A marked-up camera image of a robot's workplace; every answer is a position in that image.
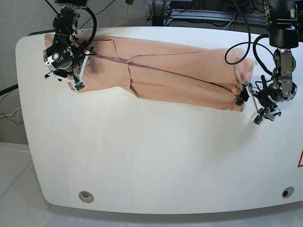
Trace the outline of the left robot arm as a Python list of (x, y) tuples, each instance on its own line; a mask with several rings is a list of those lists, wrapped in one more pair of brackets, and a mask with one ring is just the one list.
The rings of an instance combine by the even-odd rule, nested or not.
[[(296, 67), (296, 61), (291, 50), (299, 45), (298, 12), (297, 4), (294, 0), (266, 0), (264, 2), (268, 24), (268, 34), (259, 35), (253, 42), (253, 54), (264, 72), (271, 76), (266, 80), (261, 75), (262, 87), (253, 88), (249, 82), (244, 82), (237, 105), (241, 105), (252, 97), (256, 112), (252, 121), (259, 125), (266, 119), (274, 121), (281, 115), (281, 110), (277, 104), (284, 101), (293, 100), (297, 93), (297, 85), (293, 82), (292, 73)], [(269, 44), (275, 47), (273, 60), (275, 68), (269, 71), (257, 54), (256, 46), (259, 40), (269, 39)]]

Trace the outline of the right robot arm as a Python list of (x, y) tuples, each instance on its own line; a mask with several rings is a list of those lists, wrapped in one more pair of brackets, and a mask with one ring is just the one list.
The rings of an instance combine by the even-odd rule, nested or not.
[[(54, 37), (50, 47), (44, 50), (43, 58), (50, 72), (45, 78), (55, 77), (59, 81), (67, 81), (76, 91), (86, 87), (83, 73), (89, 63), (89, 57), (96, 55), (91, 43), (97, 31), (96, 16), (88, 8), (87, 0), (56, 0), (55, 4), (61, 6), (61, 12), (56, 13), (53, 20)], [(88, 12), (93, 19), (93, 30), (87, 41), (79, 42), (77, 9)]]

